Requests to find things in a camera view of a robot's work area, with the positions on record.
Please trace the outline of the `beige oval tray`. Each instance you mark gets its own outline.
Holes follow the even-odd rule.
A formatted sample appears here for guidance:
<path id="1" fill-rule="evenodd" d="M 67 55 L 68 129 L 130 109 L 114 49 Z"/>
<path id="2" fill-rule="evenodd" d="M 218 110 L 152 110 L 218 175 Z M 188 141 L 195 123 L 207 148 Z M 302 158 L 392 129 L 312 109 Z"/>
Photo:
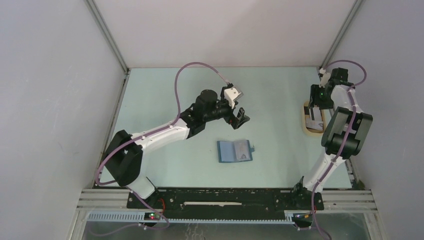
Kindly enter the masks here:
<path id="1" fill-rule="evenodd" d="M 320 137 L 327 128 L 327 117 L 325 110 L 314 106 L 309 107 L 309 102 L 304 102 L 301 107 L 302 130 L 306 135 Z"/>

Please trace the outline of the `white VIP card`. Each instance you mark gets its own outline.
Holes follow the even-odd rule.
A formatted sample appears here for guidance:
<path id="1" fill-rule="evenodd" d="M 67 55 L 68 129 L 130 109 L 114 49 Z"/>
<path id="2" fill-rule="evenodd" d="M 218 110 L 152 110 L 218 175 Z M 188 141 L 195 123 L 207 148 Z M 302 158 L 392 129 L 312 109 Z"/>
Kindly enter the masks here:
<path id="1" fill-rule="evenodd" d="M 314 107 L 314 110 L 315 110 L 316 120 L 311 120 L 307 112 L 307 107 L 305 108 L 305 126 L 307 129 L 323 131 L 324 121 L 322 119 L 320 109 L 318 107 Z"/>

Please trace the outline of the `blue card holder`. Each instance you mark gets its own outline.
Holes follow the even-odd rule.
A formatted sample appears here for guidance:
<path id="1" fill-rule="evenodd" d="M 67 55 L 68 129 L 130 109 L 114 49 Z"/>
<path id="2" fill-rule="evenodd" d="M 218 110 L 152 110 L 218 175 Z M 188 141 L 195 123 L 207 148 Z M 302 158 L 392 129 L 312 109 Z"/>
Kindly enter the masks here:
<path id="1" fill-rule="evenodd" d="M 255 148 L 247 139 L 236 141 L 217 141 L 219 163 L 242 163 L 253 161 Z"/>

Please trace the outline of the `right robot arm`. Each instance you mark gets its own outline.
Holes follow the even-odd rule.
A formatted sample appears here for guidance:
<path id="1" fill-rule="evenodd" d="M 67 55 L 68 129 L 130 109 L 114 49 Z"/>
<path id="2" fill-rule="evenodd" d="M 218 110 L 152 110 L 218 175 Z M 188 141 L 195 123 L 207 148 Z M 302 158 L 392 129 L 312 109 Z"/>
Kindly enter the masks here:
<path id="1" fill-rule="evenodd" d="M 319 70 L 320 83 L 310 87 L 309 101 L 302 109 L 306 134 L 319 136 L 323 153 L 302 177 L 301 187 L 320 193 L 335 169 L 361 151 L 373 122 L 356 98 L 356 85 L 348 81 L 348 70 Z"/>

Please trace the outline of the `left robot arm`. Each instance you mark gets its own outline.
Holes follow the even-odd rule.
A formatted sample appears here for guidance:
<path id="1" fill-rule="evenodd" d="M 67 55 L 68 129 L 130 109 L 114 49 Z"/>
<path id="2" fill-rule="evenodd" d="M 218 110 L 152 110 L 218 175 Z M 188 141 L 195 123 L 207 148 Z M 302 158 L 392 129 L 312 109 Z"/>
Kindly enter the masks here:
<path id="1" fill-rule="evenodd" d="M 168 124 L 133 134 L 120 130 L 107 147 L 102 164 L 114 182 L 138 195 L 138 201 L 145 208 L 153 208 L 158 202 L 157 188 L 141 175 L 143 156 L 168 144 L 194 137 L 211 121 L 223 119 L 233 129 L 238 129 L 250 120 L 243 108 L 234 114 L 242 96 L 243 92 L 232 85 L 223 87 L 220 94 L 205 89 L 188 109 Z"/>

